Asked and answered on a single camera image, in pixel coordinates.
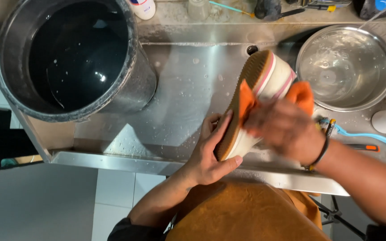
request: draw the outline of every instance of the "metal stand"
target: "metal stand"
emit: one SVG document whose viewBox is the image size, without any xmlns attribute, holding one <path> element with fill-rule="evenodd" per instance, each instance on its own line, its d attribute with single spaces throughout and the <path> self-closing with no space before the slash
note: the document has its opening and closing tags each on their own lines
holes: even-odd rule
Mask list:
<svg viewBox="0 0 386 241">
<path fill-rule="evenodd" d="M 339 211 L 338 203 L 336 202 L 336 197 L 334 195 L 332 195 L 331 199 L 333 201 L 333 205 L 335 206 L 335 210 L 334 211 L 331 211 L 326 206 L 324 206 L 321 203 L 319 203 L 317 200 L 312 199 L 314 201 L 314 203 L 318 206 L 318 209 L 321 212 L 325 213 L 324 217 L 326 219 L 328 219 L 327 221 L 324 221 L 321 224 L 322 225 L 326 225 L 326 224 L 329 224 L 329 223 L 342 223 L 349 230 L 351 230 L 353 233 L 358 235 L 358 237 L 360 237 L 362 240 L 366 240 L 366 235 L 363 232 L 358 230 L 356 227 L 352 226 L 349 222 L 346 222 L 346 220 L 341 217 L 342 212 Z"/>
</svg>

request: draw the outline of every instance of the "sink drain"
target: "sink drain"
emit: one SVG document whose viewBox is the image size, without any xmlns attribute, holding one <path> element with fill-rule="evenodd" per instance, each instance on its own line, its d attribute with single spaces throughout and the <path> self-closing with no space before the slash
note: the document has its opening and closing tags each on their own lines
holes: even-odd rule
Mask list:
<svg viewBox="0 0 386 241">
<path fill-rule="evenodd" d="M 247 48 L 247 54 L 248 55 L 252 55 L 252 54 L 254 54 L 257 51 L 259 51 L 259 48 L 257 46 L 255 46 L 255 45 L 250 45 Z"/>
</svg>

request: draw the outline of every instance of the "black bucket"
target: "black bucket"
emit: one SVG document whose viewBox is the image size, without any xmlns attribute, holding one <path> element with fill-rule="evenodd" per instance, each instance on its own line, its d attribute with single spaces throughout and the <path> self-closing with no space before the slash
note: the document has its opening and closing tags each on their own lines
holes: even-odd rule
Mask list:
<svg viewBox="0 0 386 241">
<path fill-rule="evenodd" d="M 25 0 L 0 32 L 0 84 L 29 116 L 81 121 L 142 109 L 156 75 L 125 1 Z"/>
</svg>

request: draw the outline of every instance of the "gum rubber sole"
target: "gum rubber sole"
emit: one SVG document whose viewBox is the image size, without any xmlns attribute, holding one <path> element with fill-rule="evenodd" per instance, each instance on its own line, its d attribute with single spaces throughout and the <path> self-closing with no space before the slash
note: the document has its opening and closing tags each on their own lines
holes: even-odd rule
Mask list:
<svg viewBox="0 0 386 241">
<path fill-rule="evenodd" d="M 240 125 L 239 125 L 239 86 L 245 79 L 251 90 L 255 90 L 258 84 L 260 84 L 260 76 L 264 71 L 271 68 L 273 53 L 270 50 L 260 51 L 252 54 L 244 64 L 241 74 L 239 75 L 238 84 L 236 85 L 235 93 L 229 104 L 229 107 L 224 112 L 226 114 L 230 109 L 233 110 L 233 118 L 227 128 L 222 140 L 216 145 L 214 149 L 214 155 L 218 161 L 224 161 L 227 159 L 230 151 L 232 150 L 236 138 L 238 137 Z"/>
</svg>

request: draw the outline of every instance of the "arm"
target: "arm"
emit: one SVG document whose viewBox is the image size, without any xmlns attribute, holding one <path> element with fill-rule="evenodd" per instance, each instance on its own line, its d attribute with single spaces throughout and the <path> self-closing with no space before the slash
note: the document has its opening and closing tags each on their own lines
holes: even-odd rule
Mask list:
<svg viewBox="0 0 386 241">
<path fill-rule="evenodd" d="M 148 192 L 133 207 L 127 217 L 134 225 L 166 228 L 178 212 L 181 203 L 190 189 L 198 184 L 208 185 L 218 181 L 242 163 L 236 156 L 218 162 L 214 156 L 215 145 L 222 139 L 233 112 L 228 112 L 223 124 L 215 129 L 220 114 L 214 114 L 203 121 L 198 144 L 192 156 L 178 171 Z"/>
<path fill-rule="evenodd" d="M 313 120 L 286 100 L 262 103 L 250 112 L 244 128 L 306 165 L 319 156 L 325 141 Z M 342 185 L 374 221 L 386 224 L 386 164 L 331 140 L 316 170 Z"/>
</svg>

